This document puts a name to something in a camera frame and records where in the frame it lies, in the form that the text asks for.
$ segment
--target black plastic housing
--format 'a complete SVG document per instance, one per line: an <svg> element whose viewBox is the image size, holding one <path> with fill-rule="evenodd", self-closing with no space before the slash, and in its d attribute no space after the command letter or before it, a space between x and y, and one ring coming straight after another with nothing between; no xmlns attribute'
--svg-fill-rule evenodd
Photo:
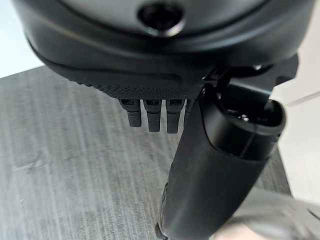
<svg viewBox="0 0 320 240"><path fill-rule="evenodd" d="M165 188L159 226L170 240L207 240L236 211L286 123L271 101L268 124L227 115L206 88L186 122Z"/></svg>
<svg viewBox="0 0 320 240"><path fill-rule="evenodd" d="M315 0L269 0L220 28L168 39L113 29L57 0L13 2L32 48L60 75L118 99L195 99L216 65L269 65L293 56Z"/></svg>

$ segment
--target gray table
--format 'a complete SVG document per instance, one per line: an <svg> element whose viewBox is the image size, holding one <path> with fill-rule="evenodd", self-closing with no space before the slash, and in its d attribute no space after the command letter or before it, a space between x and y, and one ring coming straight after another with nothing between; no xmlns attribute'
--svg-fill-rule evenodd
<svg viewBox="0 0 320 240"><path fill-rule="evenodd" d="M182 129L142 114L45 66L0 79L0 240L155 239ZM257 185L289 193L278 153Z"/></svg>

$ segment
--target white background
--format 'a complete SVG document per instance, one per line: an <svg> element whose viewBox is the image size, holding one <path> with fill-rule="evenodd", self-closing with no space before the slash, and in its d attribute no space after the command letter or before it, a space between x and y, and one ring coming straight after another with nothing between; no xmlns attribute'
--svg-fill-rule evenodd
<svg viewBox="0 0 320 240"><path fill-rule="evenodd" d="M0 0L0 78L42 66L24 37L10 0Z"/></svg>

